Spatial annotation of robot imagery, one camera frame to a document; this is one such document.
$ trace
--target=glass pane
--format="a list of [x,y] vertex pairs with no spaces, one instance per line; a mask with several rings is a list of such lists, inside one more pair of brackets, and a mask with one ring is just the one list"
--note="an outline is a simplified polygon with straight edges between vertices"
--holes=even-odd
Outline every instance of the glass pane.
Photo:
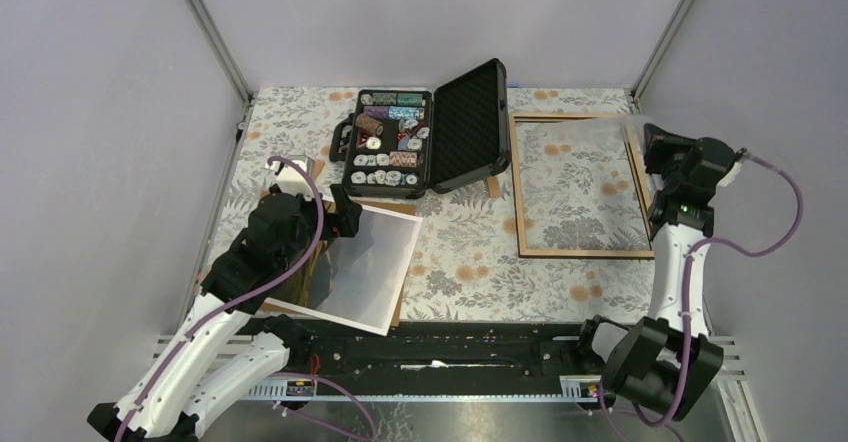
[[650,250],[621,120],[516,123],[527,248]]

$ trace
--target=foam lining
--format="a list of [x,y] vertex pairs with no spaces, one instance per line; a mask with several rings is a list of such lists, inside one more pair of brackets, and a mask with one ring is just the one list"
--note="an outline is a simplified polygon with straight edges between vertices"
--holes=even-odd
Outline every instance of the foam lining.
[[498,65],[489,63],[434,94],[430,183],[439,184],[500,155]]

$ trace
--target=poker chip case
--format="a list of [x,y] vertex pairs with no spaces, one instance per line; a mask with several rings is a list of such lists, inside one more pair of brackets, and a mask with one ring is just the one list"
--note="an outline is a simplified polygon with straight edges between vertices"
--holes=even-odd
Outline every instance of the poker chip case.
[[[511,158],[506,97],[506,68],[498,59],[442,85],[432,94],[360,91],[356,111],[339,124],[333,137],[332,153],[345,156],[342,185],[352,196],[417,199],[427,189],[443,194],[503,172]],[[410,118],[418,119],[414,128]],[[339,146],[343,129],[349,134],[346,154]],[[375,145],[373,140],[367,143],[375,136],[380,138],[376,150],[368,147]],[[420,149],[410,150],[410,146]],[[408,166],[413,159],[411,153],[417,158],[414,167]],[[378,154],[390,154],[392,164],[402,161],[407,165],[373,165]],[[368,156],[373,157],[371,165],[363,165]],[[397,174],[392,172],[401,174],[397,185],[368,182],[384,181],[388,173],[389,183],[394,183]],[[351,180],[361,181],[362,173],[366,183]],[[417,183],[408,184],[407,180]]]

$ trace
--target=open case lid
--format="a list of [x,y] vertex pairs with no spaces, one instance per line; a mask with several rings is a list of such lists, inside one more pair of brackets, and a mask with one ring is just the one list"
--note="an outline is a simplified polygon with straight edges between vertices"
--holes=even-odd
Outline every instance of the open case lid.
[[430,187],[443,194],[509,167],[506,68],[492,59],[433,92]]

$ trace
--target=black carrying case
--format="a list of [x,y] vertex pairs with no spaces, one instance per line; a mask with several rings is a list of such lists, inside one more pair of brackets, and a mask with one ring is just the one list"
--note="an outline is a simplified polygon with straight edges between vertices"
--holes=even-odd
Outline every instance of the black carrying case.
[[[360,154],[376,155],[397,150],[400,127],[397,120],[380,119],[383,123],[382,145],[379,150],[357,148],[360,129],[351,127],[346,151],[342,186],[351,196],[417,199],[427,189],[444,194],[459,187],[497,175],[509,167],[511,158],[507,125],[506,68],[492,59],[437,88],[432,94],[424,91],[365,89],[359,92],[356,112],[339,124],[333,137],[332,154],[340,153],[339,134],[345,124],[352,124],[363,113],[363,94],[387,93],[421,94],[425,101],[423,120],[430,128],[419,157],[423,162],[416,168],[393,166],[354,166]],[[366,174],[377,170],[397,170],[418,176],[416,185],[354,184],[351,174]]]

